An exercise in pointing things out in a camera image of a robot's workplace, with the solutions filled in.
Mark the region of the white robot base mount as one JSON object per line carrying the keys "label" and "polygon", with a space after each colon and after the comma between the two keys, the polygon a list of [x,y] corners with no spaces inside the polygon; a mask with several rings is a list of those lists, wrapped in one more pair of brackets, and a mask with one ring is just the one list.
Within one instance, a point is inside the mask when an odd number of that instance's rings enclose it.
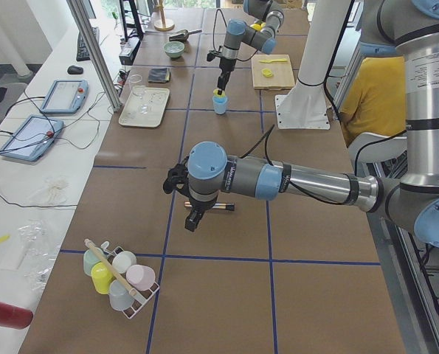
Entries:
{"label": "white robot base mount", "polygon": [[362,1],[315,1],[297,82],[275,97],[279,129],[331,127],[360,64]]}

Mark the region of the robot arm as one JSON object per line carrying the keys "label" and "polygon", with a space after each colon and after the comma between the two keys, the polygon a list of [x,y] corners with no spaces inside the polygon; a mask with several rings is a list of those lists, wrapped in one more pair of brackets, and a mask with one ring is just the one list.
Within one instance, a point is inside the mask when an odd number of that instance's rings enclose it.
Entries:
{"label": "robot arm", "polygon": [[[348,205],[405,229],[439,247],[439,1],[366,1],[360,50],[375,58],[404,62],[401,129],[407,141],[407,172],[400,178],[358,177],[330,171],[333,153],[317,133],[321,97],[331,56],[348,19],[348,1],[317,8],[305,45],[298,81],[279,101],[277,122],[298,130],[296,163],[229,155],[216,142],[200,142],[182,162],[179,192],[192,209],[185,226],[194,231],[220,192],[270,201],[281,193],[305,195],[330,205]],[[317,135],[315,142],[311,137]]]}
{"label": "robot arm", "polygon": [[245,21],[229,20],[224,44],[219,46],[218,51],[208,53],[208,60],[212,60],[214,57],[220,58],[221,74],[217,84],[219,94],[225,91],[230,74],[235,69],[241,44],[247,44],[264,54],[271,54],[276,46],[277,31],[284,22],[283,9],[276,1],[244,1],[243,10],[248,15],[262,21],[265,26],[256,30],[247,25]]}

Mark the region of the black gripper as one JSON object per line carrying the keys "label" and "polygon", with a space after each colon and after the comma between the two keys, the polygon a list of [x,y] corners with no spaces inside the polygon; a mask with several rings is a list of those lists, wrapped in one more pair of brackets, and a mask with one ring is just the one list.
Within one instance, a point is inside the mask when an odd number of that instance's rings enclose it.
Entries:
{"label": "black gripper", "polygon": [[199,225],[199,222],[204,216],[204,213],[212,209],[215,205],[215,199],[210,201],[198,201],[194,198],[189,199],[191,210],[190,214],[185,219],[185,229],[194,232]]}
{"label": "black gripper", "polygon": [[217,88],[219,91],[224,91],[229,82],[231,70],[227,67],[221,67],[221,74],[218,77]]}

